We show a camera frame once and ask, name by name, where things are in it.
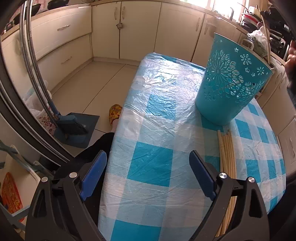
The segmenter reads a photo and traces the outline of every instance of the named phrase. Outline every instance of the plastic bag on counter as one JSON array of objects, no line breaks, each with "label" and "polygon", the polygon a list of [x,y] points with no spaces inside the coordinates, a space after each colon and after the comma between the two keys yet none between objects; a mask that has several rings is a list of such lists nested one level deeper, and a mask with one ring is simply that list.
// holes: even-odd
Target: plastic bag on counter
[{"label": "plastic bag on counter", "polygon": [[[39,90],[42,94],[43,99],[45,100],[45,102],[47,102],[40,86],[39,86]],[[47,91],[47,92],[48,92],[50,98],[52,98],[51,93],[49,91]],[[54,132],[56,130],[56,127],[54,124],[52,124],[50,122],[50,118],[49,118],[48,114],[45,112],[45,110],[43,109],[43,106],[42,106],[40,100],[38,99],[37,94],[35,93],[33,88],[29,89],[29,91],[25,94],[23,101],[26,104],[26,106],[29,108],[32,115],[53,136]]]},{"label": "plastic bag on counter", "polygon": [[268,40],[265,35],[264,27],[247,34],[247,39],[254,44],[253,51],[267,61]]}]

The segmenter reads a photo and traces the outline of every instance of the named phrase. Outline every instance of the blue gingham tablecloth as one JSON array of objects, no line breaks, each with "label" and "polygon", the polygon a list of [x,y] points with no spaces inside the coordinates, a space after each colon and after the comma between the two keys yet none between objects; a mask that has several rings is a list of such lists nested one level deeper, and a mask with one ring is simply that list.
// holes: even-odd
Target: blue gingham tablecloth
[{"label": "blue gingham tablecloth", "polygon": [[111,241],[187,241],[211,200],[190,165],[197,150],[219,171],[217,130],[231,129],[237,178],[256,179],[266,210],[286,186],[283,158],[255,99],[228,126],[195,107],[205,69],[159,54],[141,62],[126,98],[109,156],[98,228]]}]

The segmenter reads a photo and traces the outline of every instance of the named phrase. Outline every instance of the kitchen cabinet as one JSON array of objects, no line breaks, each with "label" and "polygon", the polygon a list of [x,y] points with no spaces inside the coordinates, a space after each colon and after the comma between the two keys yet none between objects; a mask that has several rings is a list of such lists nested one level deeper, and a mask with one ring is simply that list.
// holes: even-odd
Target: kitchen cabinet
[{"label": "kitchen cabinet", "polygon": [[287,92],[288,83],[289,81],[285,74],[275,92],[262,108],[275,135],[278,135],[296,114],[294,105]]},{"label": "kitchen cabinet", "polygon": [[191,8],[162,3],[154,51],[191,61],[204,16]]},{"label": "kitchen cabinet", "polygon": [[54,12],[32,21],[36,59],[80,36],[91,33],[91,7]]},{"label": "kitchen cabinet", "polygon": [[23,98],[32,84],[21,52],[19,31],[12,33],[2,41],[2,52],[9,76]]},{"label": "kitchen cabinet", "polygon": [[154,51],[161,2],[123,1],[121,3],[121,59],[140,61]]},{"label": "kitchen cabinet", "polygon": [[269,98],[272,96],[280,82],[283,80],[285,73],[285,67],[277,61],[274,57],[271,57],[271,63],[274,66],[274,74],[270,77],[263,90],[260,91],[261,95],[258,97],[257,102],[261,108],[267,103]]},{"label": "kitchen cabinet", "polygon": [[63,78],[91,58],[89,35],[77,38],[38,61],[42,78],[52,90]]},{"label": "kitchen cabinet", "polygon": [[278,135],[283,153],[286,175],[296,170],[296,119]]},{"label": "kitchen cabinet", "polygon": [[119,58],[119,29],[121,2],[92,7],[92,49],[94,57]]},{"label": "kitchen cabinet", "polygon": [[241,45],[243,39],[247,39],[247,35],[244,34],[244,33],[241,33],[241,35],[240,35],[239,40],[237,41],[237,43],[238,43],[239,45]]},{"label": "kitchen cabinet", "polygon": [[206,14],[191,62],[206,67],[214,41],[214,33],[237,42],[239,36],[236,31],[236,27],[231,23],[222,18]]}]

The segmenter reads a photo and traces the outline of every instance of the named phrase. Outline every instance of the wooden sticks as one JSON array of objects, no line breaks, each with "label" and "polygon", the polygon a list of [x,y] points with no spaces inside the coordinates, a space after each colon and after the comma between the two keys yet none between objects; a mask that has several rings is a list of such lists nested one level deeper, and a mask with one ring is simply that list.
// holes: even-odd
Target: wooden sticks
[{"label": "wooden sticks", "polygon": [[[237,168],[236,168],[233,139],[232,139],[231,132],[228,131],[225,135],[221,135],[220,130],[218,130],[218,140],[219,140],[219,151],[220,151],[220,172],[225,172],[231,178],[236,179]],[[236,202],[236,197],[231,197],[223,222],[220,225],[220,228],[216,234],[216,237],[226,232],[234,211],[235,202]]]}]

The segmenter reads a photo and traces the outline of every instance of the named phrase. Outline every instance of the foot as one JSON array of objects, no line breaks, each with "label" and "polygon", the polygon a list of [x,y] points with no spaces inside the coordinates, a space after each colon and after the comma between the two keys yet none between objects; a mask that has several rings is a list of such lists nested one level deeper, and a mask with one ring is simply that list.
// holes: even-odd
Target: foot
[{"label": "foot", "polygon": [[112,125],[113,121],[118,119],[121,113],[122,107],[118,104],[111,106],[109,110],[109,123]]}]

